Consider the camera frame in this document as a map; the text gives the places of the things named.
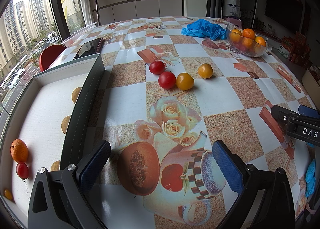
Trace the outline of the orange mandarin in tray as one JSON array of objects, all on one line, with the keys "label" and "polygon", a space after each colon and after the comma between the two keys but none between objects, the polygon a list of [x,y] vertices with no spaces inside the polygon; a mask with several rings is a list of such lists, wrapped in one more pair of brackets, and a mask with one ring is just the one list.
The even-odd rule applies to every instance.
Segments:
[{"label": "orange mandarin in tray", "polygon": [[21,139],[16,139],[12,142],[10,154],[17,163],[26,163],[29,157],[27,145]]}]

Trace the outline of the white cabinet counter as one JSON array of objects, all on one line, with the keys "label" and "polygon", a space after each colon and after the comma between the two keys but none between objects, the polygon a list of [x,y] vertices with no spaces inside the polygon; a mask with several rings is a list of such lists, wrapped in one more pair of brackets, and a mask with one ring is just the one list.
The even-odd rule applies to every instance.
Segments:
[{"label": "white cabinet counter", "polygon": [[100,24],[150,17],[181,17],[183,0],[90,0],[94,21]]}]

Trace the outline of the white paper bag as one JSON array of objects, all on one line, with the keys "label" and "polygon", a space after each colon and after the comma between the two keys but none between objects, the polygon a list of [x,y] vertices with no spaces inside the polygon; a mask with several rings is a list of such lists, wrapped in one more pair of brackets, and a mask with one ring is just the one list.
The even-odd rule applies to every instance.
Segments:
[{"label": "white paper bag", "polygon": [[222,16],[240,18],[240,0],[223,0]]}]

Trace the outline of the yellow cherry tomato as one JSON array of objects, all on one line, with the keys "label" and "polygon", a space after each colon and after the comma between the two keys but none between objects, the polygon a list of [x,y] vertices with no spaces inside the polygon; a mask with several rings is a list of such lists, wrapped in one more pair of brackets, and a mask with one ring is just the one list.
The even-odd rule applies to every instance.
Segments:
[{"label": "yellow cherry tomato", "polygon": [[199,67],[198,74],[203,79],[209,79],[213,76],[214,71],[210,64],[204,63]]},{"label": "yellow cherry tomato", "polygon": [[176,78],[176,86],[182,91],[187,91],[194,86],[194,78],[188,73],[180,73]]}]

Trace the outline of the blue crumpled glove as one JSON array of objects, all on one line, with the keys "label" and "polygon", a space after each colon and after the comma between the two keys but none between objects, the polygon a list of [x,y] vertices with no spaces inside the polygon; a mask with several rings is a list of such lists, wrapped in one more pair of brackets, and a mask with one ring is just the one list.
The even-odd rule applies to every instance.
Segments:
[{"label": "blue crumpled glove", "polygon": [[204,19],[199,19],[192,24],[188,24],[187,27],[182,28],[181,34],[190,37],[210,38],[211,40],[227,39],[226,30],[224,28]]}]

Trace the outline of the glass fruit bowl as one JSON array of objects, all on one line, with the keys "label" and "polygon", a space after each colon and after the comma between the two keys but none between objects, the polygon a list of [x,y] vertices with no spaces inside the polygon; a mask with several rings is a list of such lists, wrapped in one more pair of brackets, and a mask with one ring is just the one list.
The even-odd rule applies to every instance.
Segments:
[{"label": "glass fruit bowl", "polygon": [[233,24],[227,24],[226,37],[234,51],[247,57],[260,57],[267,50],[267,41],[249,28],[242,30]]}]

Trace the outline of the red cherry tomato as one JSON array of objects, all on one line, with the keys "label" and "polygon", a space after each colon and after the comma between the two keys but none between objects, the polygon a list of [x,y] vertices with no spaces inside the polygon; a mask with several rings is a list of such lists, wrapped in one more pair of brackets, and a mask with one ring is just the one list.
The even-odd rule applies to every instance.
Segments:
[{"label": "red cherry tomato", "polygon": [[152,74],[160,75],[165,71],[165,64],[162,61],[154,61],[149,65]]},{"label": "red cherry tomato", "polygon": [[165,71],[159,75],[158,84],[163,89],[171,89],[176,85],[176,76],[169,71]]}]

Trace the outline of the small yellow tomato in tray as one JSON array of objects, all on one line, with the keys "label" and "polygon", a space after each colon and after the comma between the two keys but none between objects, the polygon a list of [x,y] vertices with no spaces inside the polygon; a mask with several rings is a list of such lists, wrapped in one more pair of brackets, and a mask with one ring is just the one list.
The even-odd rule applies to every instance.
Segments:
[{"label": "small yellow tomato in tray", "polygon": [[9,191],[8,189],[5,189],[4,190],[4,196],[8,199],[8,200],[13,200],[13,196],[12,196],[12,193],[11,191]]}]

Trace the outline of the mandarin in bowl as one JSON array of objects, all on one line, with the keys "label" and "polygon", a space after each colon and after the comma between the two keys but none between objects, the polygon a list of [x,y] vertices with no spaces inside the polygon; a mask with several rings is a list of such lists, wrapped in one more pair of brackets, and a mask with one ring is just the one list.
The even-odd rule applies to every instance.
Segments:
[{"label": "mandarin in bowl", "polygon": [[230,34],[229,38],[233,43],[238,43],[241,40],[242,32],[238,29],[233,29]]},{"label": "mandarin in bowl", "polygon": [[255,37],[255,42],[256,42],[257,44],[260,44],[261,46],[266,47],[266,41],[265,41],[265,39],[264,39],[263,37],[256,36],[256,37]]},{"label": "mandarin in bowl", "polygon": [[245,28],[244,30],[242,30],[242,36],[255,40],[255,32],[250,28]]},{"label": "mandarin in bowl", "polygon": [[251,50],[254,45],[255,45],[255,41],[249,38],[242,38],[241,44],[244,46],[244,48],[246,48],[247,50]]}]

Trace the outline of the red tomato in tray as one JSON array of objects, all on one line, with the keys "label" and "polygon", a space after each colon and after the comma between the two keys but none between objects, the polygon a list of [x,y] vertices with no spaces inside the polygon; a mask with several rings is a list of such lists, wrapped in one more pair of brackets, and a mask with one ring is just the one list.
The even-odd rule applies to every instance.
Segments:
[{"label": "red tomato in tray", "polygon": [[25,163],[18,163],[16,173],[22,180],[26,180],[29,176],[29,169]]}]

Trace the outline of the red chair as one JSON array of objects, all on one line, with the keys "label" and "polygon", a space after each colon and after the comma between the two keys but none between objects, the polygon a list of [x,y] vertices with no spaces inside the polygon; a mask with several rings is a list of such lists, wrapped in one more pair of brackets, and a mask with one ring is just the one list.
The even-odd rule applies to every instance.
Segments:
[{"label": "red chair", "polygon": [[60,44],[53,44],[44,49],[39,57],[40,71],[47,70],[65,49],[65,46]]}]

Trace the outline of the brown longan fruit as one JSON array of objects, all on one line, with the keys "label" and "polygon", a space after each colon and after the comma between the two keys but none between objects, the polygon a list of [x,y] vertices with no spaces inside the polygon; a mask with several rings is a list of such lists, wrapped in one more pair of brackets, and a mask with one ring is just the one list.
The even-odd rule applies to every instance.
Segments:
[{"label": "brown longan fruit", "polygon": [[50,171],[54,172],[54,171],[59,171],[60,170],[60,161],[57,160],[55,162],[53,162],[53,164],[50,167]]},{"label": "brown longan fruit", "polygon": [[80,94],[80,91],[81,91],[82,87],[77,87],[75,88],[73,91],[72,91],[72,95],[71,95],[71,99],[72,99],[72,102],[73,103],[76,103],[77,101],[77,98]]},{"label": "brown longan fruit", "polygon": [[67,132],[67,128],[68,128],[68,125],[69,125],[70,118],[71,118],[71,116],[68,115],[61,122],[61,130],[62,130],[62,132],[64,134],[66,134],[66,132]]}]

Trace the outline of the black smartphone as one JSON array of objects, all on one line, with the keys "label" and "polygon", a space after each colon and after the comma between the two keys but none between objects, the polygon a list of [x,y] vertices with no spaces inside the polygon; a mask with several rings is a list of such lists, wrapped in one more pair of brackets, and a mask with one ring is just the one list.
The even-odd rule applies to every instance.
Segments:
[{"label": "black smartphone", "polygon": [[97,38],[84,43],[76,53],[74,59],[100,53],[103,47],[103,43],[104,43],[103,38]]}]

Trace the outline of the white tray box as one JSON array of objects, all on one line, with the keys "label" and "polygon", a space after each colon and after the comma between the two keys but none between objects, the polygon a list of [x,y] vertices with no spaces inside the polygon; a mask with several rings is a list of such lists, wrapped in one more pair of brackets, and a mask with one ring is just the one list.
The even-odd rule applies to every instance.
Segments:
[{"label": "white tray box", "polygon": [[[50,169],[57,160],[64,169],[82,158],[86,125],[104,71],[99,54],[63,63],[35,75],[14,104],[1,133],[1,190],[11,191],[13,200],[1,196],[1,202],[19,227],[28,227],[31,190],[38,169]],[[73,103],[71,95],[77,87],[82,89]],[[61,122],[68,115],[71,118],[64,134]],[[26,181],[17,176],[17,163],[10,154],[16,139],[21,139],[29,151]]]}]

